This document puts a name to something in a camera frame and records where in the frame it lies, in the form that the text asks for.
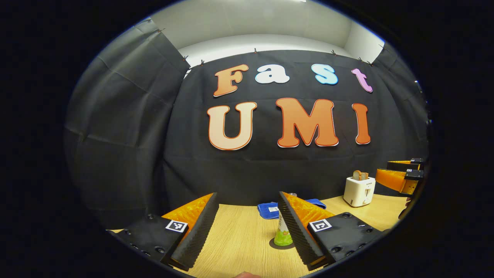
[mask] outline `ceiling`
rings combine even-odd
[[[184,0],[151,15],[177,48],[248,34],[279,34],[345,47],[352,20],[307,0]]]

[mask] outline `orange letter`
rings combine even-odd
[[[353,110],[357,113],[357,137],[355,137],[355,142],[357,144],[369,144],[371,137],[369,136],[369,130],[367,128],[367,106],[361,103],[352,104]]]
[[[235,109],[240,112],[240,132],[234,138],[225,135],[225,115],[230,108],[221,105],[208,109],[209,142],[222,150],[236,150],[245,147],[252,138],[252,111],[256,107],[255,102],[243,102],[235,106]]]
[[[227,93],[233,93],[237,90],[237,86],[232,85],[232,81],[240,83],[242,81],[242,73],[239,71],[248,70],[247,65],[239,65],[226,70],[218,71],[214,76],[218,77],[218,89],[214,92],[213,96],[217,97]]]
[[[283,136],[278,140],[278,146],[290,148],[298,146],[299,139],[295,137],[295,128],[307,146],[319,127],[316,145],[321,147],[338,145],[338,137],[334,134],[333,107],[331,100],[318,99],[312,112],[307,115],[300,102],[295,98],[286,97],[276,101],[283,114]]]

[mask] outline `blue cloth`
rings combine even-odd
[[[318,199],[308,199],[306,201],[311,203],[311,204],[315,204],[319,207],[322,207],[323,209],[326,209],[326,205],[323,204]],[[261,217],[264,219],[278,219],[280,216],[280,213],[278,210],[278,203],[275,203],[275,202],[258,204],[257,210],[259,211],[259,214],[261,215]]]

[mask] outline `pink letter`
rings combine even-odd
[[[371,93],[372,87],[367,85],[367,82],[366,82],[367,76],[365,74],[361,73],[359,69],[353,69],[352,73],[357,76],[357,79],[359,80],[360,86],[362,86],[362,88],[364,88],[364,90]]]

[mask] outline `table surface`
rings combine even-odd
[[[321,202],[334,214],[349,212],[383,231],[398,222],[406,197],[374,194],[370,204],[359,208],[348,205],[343,196]],[[244,271],[262,278],[298,278],[319,270],[308,271],[295,247],[279,250],[269,245],[278,221],[262,218],[257,206],[220,204],[194,267],[188,272],[177,270],[197,278],[232,278]]]

